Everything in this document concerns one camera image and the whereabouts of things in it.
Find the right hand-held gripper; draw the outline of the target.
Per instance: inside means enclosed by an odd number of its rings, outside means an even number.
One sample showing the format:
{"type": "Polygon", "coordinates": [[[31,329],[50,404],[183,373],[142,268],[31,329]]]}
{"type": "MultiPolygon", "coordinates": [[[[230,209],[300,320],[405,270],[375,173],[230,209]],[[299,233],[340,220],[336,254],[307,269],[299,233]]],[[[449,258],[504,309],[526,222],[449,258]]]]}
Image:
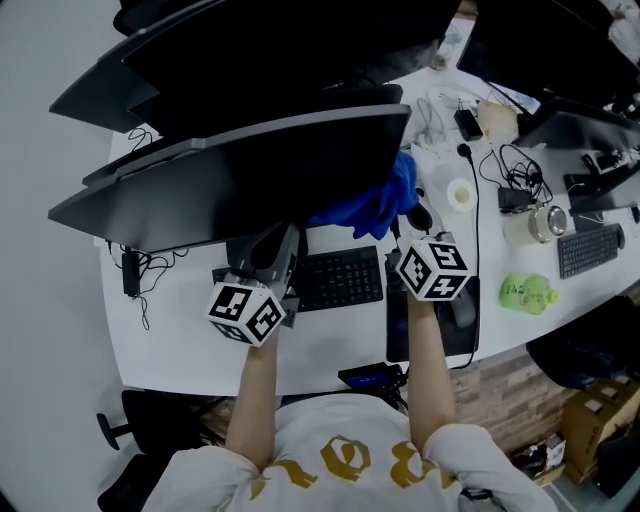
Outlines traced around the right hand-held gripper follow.
{"type": "Polygon", "coordinates": [[[396,247],[386,255],[387,288],[420,302],[454,300],[470,279],[470,269],[453,235],[443,232],[440,215],[425,197],[414,207],[414,224],[436,236],[394,236],[396,247]]]}

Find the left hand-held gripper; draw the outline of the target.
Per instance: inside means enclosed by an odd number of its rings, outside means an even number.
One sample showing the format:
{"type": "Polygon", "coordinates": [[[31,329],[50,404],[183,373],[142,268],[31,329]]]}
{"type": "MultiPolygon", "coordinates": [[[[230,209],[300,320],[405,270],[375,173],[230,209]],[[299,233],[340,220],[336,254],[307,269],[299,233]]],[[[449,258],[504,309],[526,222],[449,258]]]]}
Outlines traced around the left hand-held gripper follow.
{"type": "MultiPolygon", "coordinates": [[[[234,267],[265,281],[286,282],[295,266],[300,231],[295,224],[279,223],[234,241],[234,267]]],[[[214,282],[207,320],[225,338],[261,347],[284,325],[292,328],[300,298],[290,286],[271,286],[231,270],[214,282]]]]}

